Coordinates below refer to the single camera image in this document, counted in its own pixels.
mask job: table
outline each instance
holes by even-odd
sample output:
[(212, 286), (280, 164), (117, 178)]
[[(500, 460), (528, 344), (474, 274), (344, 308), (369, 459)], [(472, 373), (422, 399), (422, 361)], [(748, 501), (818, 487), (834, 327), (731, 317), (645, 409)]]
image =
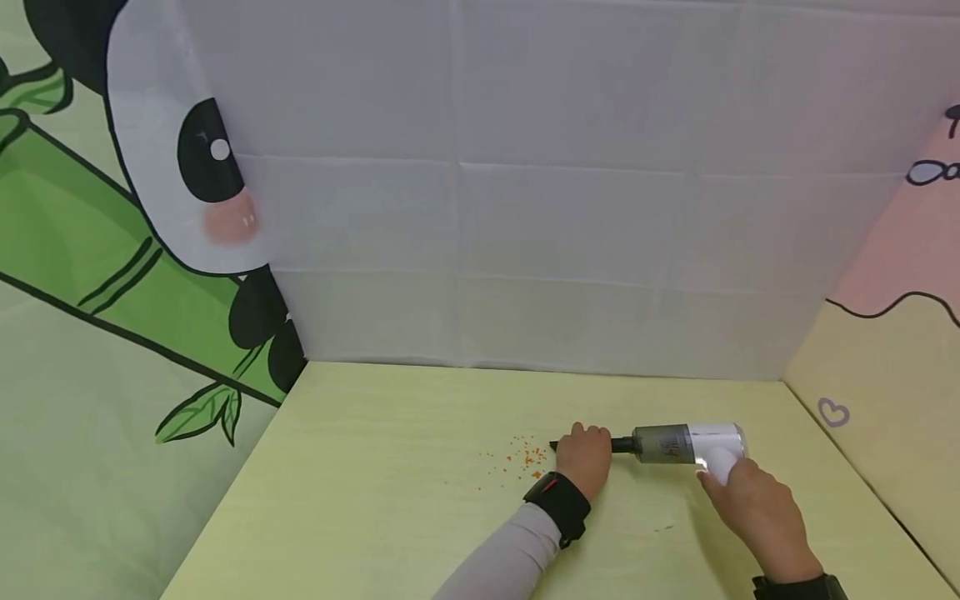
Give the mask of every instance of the table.
[[(955, 599), (781, 383), (311, 363), (162, 600), (429, 598), (574, 420), (735, 420), (850, 598)], [(693, 468), (613, 461), (536, 598), (752, 598)]]

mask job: pink cheek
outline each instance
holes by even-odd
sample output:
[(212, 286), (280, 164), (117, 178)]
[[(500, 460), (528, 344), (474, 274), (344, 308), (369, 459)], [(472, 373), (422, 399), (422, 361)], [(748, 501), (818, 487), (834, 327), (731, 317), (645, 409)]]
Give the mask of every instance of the pink cheek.
[(246, 187), (233, 198), (208, 204), (204, 210), (204, 230), (214, 244), (246, 244), (256, 236), (259, 228), (253, 212), (253, 199)]

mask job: black wrist strap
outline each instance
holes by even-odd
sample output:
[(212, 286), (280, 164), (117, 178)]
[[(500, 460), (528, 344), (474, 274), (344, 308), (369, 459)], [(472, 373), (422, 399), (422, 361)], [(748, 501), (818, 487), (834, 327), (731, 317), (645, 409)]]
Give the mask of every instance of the black wrist strap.
[(756, 600), (847, 600), (840, 581), (833, 575), (796, 584), (774, 584), (766, 577), (754, 578)]
[(561, 549), (579, 540), (587, 530), (584, 520), (590, 513), (590, 503), (573, 482), (557, 472), (544, 475), (523, 499), (541, 507), (557, 524)]

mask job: cartoon wall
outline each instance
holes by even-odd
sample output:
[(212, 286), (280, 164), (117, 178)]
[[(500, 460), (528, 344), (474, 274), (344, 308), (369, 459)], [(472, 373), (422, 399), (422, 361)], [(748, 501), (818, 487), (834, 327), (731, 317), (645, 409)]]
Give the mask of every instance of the cartoon wall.
[(157, 598), (304, 365), (173, 5), (122, 4), (0, 3), (10, 597)]
[(958, 123), (950, 106), (785, 377), (955, 588)]

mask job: white fabric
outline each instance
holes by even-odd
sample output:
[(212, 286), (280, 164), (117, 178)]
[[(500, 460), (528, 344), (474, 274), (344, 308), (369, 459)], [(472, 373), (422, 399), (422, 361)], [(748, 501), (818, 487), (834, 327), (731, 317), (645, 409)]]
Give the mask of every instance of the white fabric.
[(777, 379), (955, 0), (184, 3), (307, 355)]

